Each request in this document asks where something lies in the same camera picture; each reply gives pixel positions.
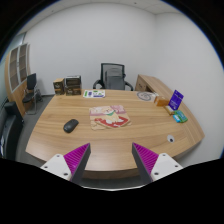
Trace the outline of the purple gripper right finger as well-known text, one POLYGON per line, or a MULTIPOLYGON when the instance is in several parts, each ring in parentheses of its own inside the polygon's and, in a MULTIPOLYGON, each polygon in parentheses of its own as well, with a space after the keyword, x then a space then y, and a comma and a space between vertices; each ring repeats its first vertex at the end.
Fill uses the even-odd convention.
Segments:
POLYGON ((144 184, 152 183, 182 169, 167 153, 157 154, 137 143, 132 144, 132 154, 144 184))

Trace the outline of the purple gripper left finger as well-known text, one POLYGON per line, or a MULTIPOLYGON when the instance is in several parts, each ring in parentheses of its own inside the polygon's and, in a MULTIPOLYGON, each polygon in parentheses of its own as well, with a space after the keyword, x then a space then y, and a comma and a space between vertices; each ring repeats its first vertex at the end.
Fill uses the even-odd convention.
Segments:
POLYGON ((65 180, 79 184, 90 154, 90 144, 87 143, 65 155, 54 155, 41 168, 65 180))

